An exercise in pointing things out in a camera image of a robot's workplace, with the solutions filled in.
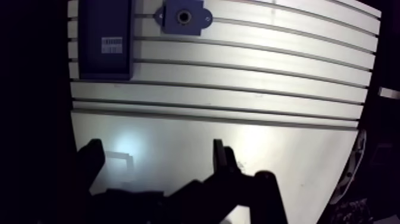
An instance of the white table surface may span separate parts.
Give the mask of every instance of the white table surface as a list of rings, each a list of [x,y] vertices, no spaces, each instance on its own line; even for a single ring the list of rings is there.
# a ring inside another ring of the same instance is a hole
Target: white table surface
[[[102,139],[106,164],[91,187],[164,191],[213,173],[213,139],[231,146],[242,171],[272,171],[289,223],[316,223],[338,182],[355,141],[355,130],[257,126],[190,120],[72,113],[80,148]],[[238,207],[232,223],[249,223]]]

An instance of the blue mounting bracket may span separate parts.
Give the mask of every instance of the blue mounting bracket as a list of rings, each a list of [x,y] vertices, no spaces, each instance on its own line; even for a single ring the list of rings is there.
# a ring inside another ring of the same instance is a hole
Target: blue mounting bracket
[[[165,0],[154,14],[155,21],[167,34],[200,36],[213,22],[203,0]]]

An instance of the round hole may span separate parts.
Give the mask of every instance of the round hole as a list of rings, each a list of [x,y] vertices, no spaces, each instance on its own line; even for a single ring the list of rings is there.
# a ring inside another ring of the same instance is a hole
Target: round hole
[[[189,11],[182,10],[182,11],[178,12],[177,18],[178,18],[178,22],[180,24],[185,25],[185,24],[188,24],[191,21],[192,15],[191,15],[191,13]]]

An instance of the white slatwall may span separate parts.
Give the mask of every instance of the white slatwall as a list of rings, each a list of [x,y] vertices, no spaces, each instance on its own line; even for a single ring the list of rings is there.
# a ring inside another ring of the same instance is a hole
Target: white slatwall
[[[137,1],[135,13],[149,16],[161,4]],[[205,8],[214,22],[198,37],[166,35],[152,18],[135,19],[131,82],[72,82],[74,106],[357,126],[379,11],[352,0],[206,0]],[[76,1],[68,16],[77,17]],[[68,22],[68,37],[79,41],[77,26]],[[68,49],[78,80],[77,42]]]

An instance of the sticker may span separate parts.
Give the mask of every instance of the sticker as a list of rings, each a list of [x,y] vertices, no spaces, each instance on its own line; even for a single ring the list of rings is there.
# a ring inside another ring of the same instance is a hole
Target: sticker
[[[122,37],[101,38],[102,54],[122,54]]]

